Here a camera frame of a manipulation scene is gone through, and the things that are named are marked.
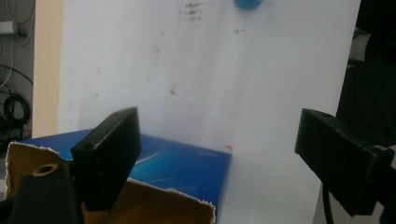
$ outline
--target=cardboard box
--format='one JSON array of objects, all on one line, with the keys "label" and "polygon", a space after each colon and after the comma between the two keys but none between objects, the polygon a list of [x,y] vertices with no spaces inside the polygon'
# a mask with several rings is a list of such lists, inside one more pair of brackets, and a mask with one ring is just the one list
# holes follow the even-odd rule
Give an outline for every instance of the cardboard box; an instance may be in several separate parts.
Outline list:
[{"label": "cardboard box", "polygon": [[[22,176],[48,163],[68,163],[70,149],[90,130],[11,143],[6,197]],[[231,154],[141,135],[142,153],[109,214],[84,212],[92,223],[216,222]]]}]

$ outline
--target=blue object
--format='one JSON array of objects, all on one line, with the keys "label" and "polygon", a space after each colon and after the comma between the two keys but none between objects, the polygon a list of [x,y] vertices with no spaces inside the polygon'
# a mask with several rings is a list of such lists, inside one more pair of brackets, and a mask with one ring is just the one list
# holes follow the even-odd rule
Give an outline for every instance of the blue object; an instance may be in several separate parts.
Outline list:
[{"label": "blue object", "polygon": [[[70,149],[91,130],[21,141],[49,147],[67,161]],[[231,154],[141,135],[142,152],[130,177],[160,189],[175,189],[219,208]]]},{"label": "blue object", "polygon": [[234,0],[236,5],[242,9],[254,9],[259,6],[262,0]]}]

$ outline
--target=cable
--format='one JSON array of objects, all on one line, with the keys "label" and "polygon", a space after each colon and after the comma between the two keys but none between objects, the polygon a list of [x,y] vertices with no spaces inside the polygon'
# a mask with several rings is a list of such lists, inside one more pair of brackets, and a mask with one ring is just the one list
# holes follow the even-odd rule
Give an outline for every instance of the cable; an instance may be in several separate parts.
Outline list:
[{"label": "cable", "polygon": [[11,42],[11,67],[9,67],[9,73],[8,73],[6,80],[0,85],[0,87],[3,87],[4,85],[6,85],[7,82],[9,81],[9,78],[11,77],[11,74],[12,74],[13,67],[14,67],[14,45]]},{"label": "cable", "polygon": [[24,73],[20,72],[19,70],[15,69],[15,68],[13,68],[13,67],[9,67],[9,66],[3,65],[3,64],[0,64],[0,67],[4,67],[4,68],[6,68],[6,69],[9,69],[9,70],[11,70],[11,71],[14,71],[14,72],[18,73],[19,75],[21,75],[21,76],[23,76],[24,78],[26,78],[26,80],[28,80],[28,81],[32,84],[32,86],[33,86],[33,81],[32,81],[32,79],[30,79],[28,76],[26,76]]},{"label": "cable", "polygon": [[322,196],[323,196],[323,207],[324,207],[324,216],[326,217],[327,224],[334,224],[332,220],[332,205],[330,204],[330,195],[329,191],[322,186]]},{"label": "cable", "polygon": [[7,12],[8,12],[9,17],[10,17],[12,20],[16,21],[16,18],[14,18],[14,17],[11,15],[11,12],[9,12],[8,0],[6,0],[6,8],[7,8]]},{"label": "cable", "polygon": [[14,44],[18,47],[23,47],[25,45],[27,45],[33,35],[33,28],[35,27],[35,17],[33,17],[33,21],[32,21],[32,25],[30,26],[30,31],[29,31],[29,35],[27,36],[27,38],[25,39],[25,41],[23,43],[18,43],[14,37],[12,37],[12,42],[14,42]]},{"label": "cable", "polygon": [[[16,10],[16,15],[15,15],[15,18],[18,18],[18,5],[17,5],[17,1],[15,1],[15,10]],[[17,23],[17,24],[25,24],[26,22],[28,22],[29,20],[30,20],[30,18],[32,18],[32,15],[34,14],[34,11],[35,11],[35,1],[33,2],[33,6],[32,6],[32,9],[31,9],[31,11],[30,11],[30,14],[29,14],[29,16],[27,17],[27,19],[26,20],[24,20],[24,21],[17,21],[17,20],[15,20],[15,22]]]},{"label": "cable", "polygon": [[[20,103],[23,116],[20,119],[15,118],[15,104]],[[23,99],[23,97],[16,92],[13,92],[4,102],[4,117],[17,125],[24,125],[30,121],[30,109],[29,105]]]}]

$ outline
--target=cardboard flap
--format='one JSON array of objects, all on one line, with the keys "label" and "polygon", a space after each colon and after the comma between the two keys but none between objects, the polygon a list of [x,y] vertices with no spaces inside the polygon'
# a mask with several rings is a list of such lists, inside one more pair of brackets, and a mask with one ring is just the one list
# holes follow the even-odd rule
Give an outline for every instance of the cardboard flap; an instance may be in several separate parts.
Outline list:
[{"label": "cardboard flap", "polygon": [[[7,153],[6,197],[17,194],[23,176],[48,163],[68,161],[50,148],[11,143]],[[94,212],[84,216],[87,224],[213,224],[215,206],[174,190],[158,189],[129,179],[109,214]]]}]

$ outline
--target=black machine part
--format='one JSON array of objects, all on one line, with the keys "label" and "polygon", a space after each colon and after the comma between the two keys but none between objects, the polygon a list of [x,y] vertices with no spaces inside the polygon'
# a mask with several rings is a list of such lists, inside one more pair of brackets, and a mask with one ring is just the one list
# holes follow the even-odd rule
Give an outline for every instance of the black machine part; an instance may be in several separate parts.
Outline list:
[{"label": "black machine part", "polygon": [[88,211],[109,212],[141,152],[137,108],[107,117],[72,148],[69,165],[48,164],[0,202],[0,223],[83,223]]},{"label": "black machine part", "polygon": [[109,212],[141,152],[137,108],[107,117],[72,148],[77,189],[88,211]]},{"label": "black machine part", "polygon": [[23,177],[8,223],[83,223],[68,165],[49,164]]},{"label": "black machine part", "polygon": [[377,145],[341,120],[303,109],[295,152],[351,215],[371,215],[375,203],[393,207],[394,151]]}]

